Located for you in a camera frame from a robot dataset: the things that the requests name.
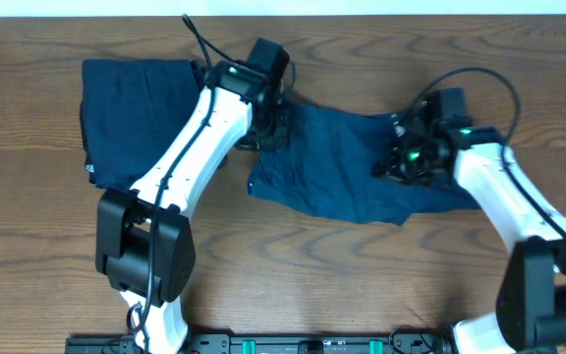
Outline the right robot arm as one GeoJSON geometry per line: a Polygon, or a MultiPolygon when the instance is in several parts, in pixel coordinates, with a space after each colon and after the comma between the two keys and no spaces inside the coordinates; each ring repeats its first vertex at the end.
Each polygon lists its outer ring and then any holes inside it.
{"type": "Polygon", "coordinates": [[[566,347],[566,217],[530,181],[493,127],[475,126],[459,88],[427,92],[400,114],[376,177],[429,186],[443,176],[480,206],[510,256],[488,315],[454,324],[439,353],[566,347]]]}

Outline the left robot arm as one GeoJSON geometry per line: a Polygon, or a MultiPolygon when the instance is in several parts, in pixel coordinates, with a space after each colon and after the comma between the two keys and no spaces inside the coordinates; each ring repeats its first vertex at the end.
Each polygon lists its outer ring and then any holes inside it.
{"type": "Polygon", "coordinates": [[[280,111],[290,56],[260,38],[245,61],[211,69],[186,126],[126,191],[107,190],[97,205],[95,265],[127,302],[125,353],[177,353],[188,338],[180,295],[196,262],[191,217],[232,148],[287,145],[280,111]]]}

